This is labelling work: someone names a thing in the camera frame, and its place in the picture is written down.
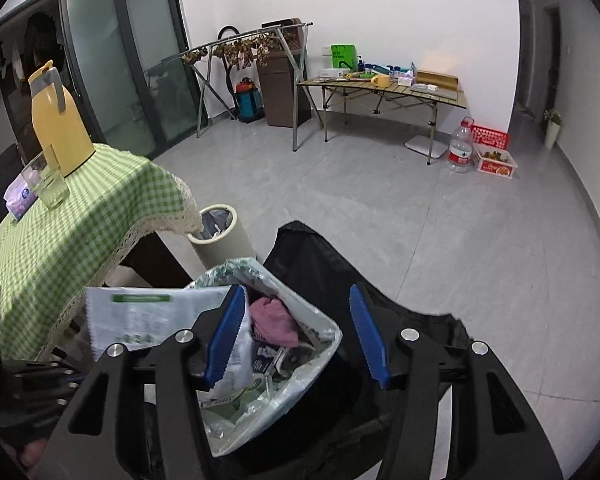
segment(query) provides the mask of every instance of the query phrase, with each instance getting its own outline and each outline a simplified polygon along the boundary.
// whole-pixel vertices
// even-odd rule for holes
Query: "glass of water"
[[[55,208],[69,196],[69,188],[51,145],[27,164],[22,170],[22,176],[47,209]]]

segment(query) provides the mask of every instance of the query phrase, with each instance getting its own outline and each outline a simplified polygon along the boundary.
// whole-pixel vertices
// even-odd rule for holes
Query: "silver bolt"
[[[191,330],[180,330],[176,334],[176,341],[178,343],[188,343],[193,339],[193,332]]]
[[[416,341],[420,337],[420,333],[414,328],[405,328],[400,332],[400,337],[405,341]]]
[[[107,355],[109,357],[118,357],[122,352],[125,351],[125,347],[120,343],[113,343],[109,348],[107,348]]]
[[[489,351],[489,347],[487,346],[487,343],[475,341],[471,345],[471,350],[474,351],[474,354],[485,355]]]

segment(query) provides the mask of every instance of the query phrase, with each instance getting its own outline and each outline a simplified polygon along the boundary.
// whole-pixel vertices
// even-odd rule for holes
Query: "white vase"
[[[555,139],[558,137],[558,132],[560,132],[560,124],[549,121],[546,126],[546,137],[544,138],[544,145],[549,150],[554,146]]]

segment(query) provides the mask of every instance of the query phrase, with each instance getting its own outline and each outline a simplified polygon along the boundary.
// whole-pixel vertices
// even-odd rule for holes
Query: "pink cloth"
[[[268,343],[287,348],[298,346],[296,320],[278,298],[260,298],[251,303],[249,314],[253,328]]]

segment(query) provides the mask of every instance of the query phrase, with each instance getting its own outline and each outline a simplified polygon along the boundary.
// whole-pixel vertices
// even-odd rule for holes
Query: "table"
[[[298,86],[310,87],[317,86],[322,88],[322,126],[324,127],[324,142],[327,142],[327,110],[329,109],[329,102],[331,98],[336,95],[342,95],[342,102],[344,104],[344,120],[347,123],[347,103],[362,97],[363,95],[374,94],[378,96],[378,104],[374,109],[374,114],[380,113],[380,105],[382,101],[392,103],[394,106],[383,110],[385,112],[390,110],[397,110],[398,108],[412,108],[414,106],[429,106],[431,108],[431,120],[429,121],[430,133],[429,133],[429,156],[427,157],[427,165],[431,164],[431,150],[433,148],[433,135],[436,132],[436,125],[438,122],[438,104],[447,104],[455,106],[457,108],[467,108],[466,98],[464,92],[458,90],[447,90],[439,88],[436,92],[428,92],[416,90],[413,87],[400,86],[398,83],[392,83],[387,88],[379,88],[369,81],[351,81],[351,80],[321,80],[320,78],[307,79],[306,81],[298,82]],[[414,98],[417,100],[415,103],[403,104],[398,102],[404,98]],[[293,150],[298,150],[298,102],[294,102],[294,127],[293,127]]]
[[[202,229],[189,188],[146,158],[104,144],[67,177],[69,197],[41,200],[20,222],[0,224],[0,350],[3,358],[48,358],[82,305],[145,235]]]

